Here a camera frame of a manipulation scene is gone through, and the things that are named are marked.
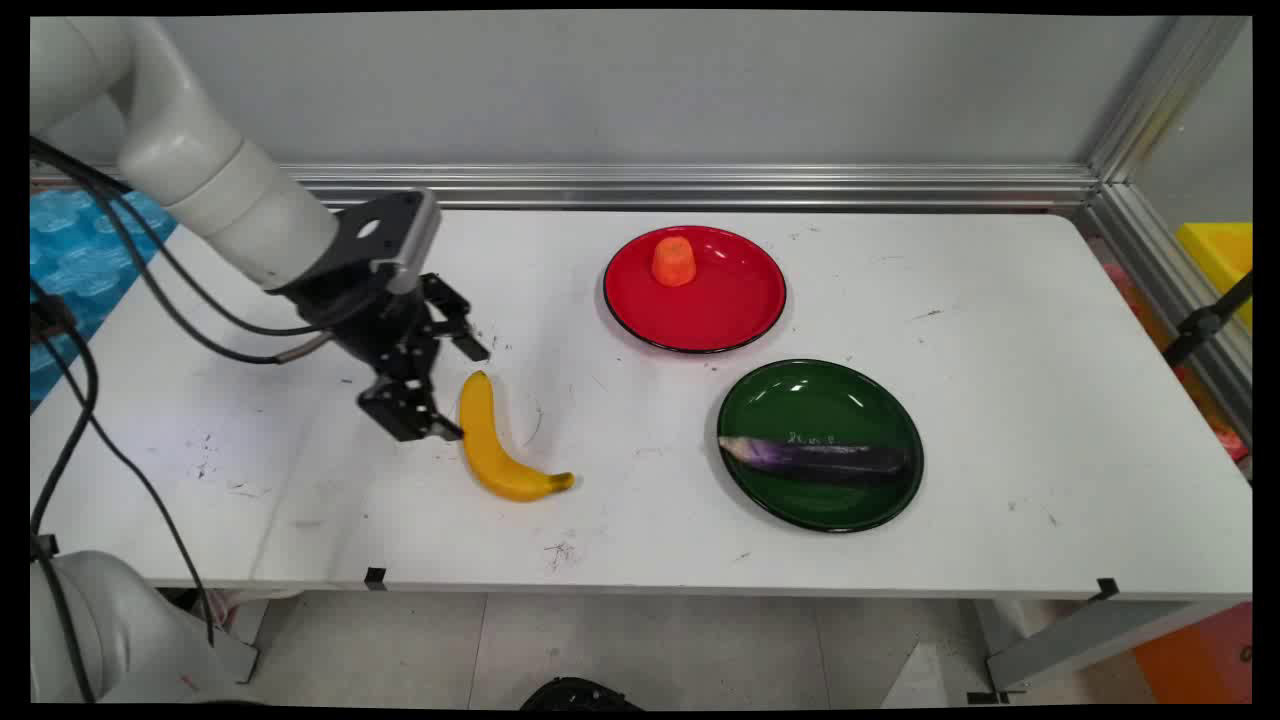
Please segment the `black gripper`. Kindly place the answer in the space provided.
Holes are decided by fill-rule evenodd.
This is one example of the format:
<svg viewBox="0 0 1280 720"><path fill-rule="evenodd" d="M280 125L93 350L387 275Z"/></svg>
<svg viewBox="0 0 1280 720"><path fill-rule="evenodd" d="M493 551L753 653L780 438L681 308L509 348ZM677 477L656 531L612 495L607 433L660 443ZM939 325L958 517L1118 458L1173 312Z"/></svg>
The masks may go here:
<svg viewBox="0 0 1280 720"><path fill-rule="evenodd" d="M389 277L388 269L374 272L367 263L352 263L311 273L273 293L291 301L307 324L329 333L379 374L358 393L357 405L394 439L460 441L463 430L435 405L430 369L442 340L474 363L490 359L468 320L470 302L435 273L420 275L408 293L390 292Z"/></svg>

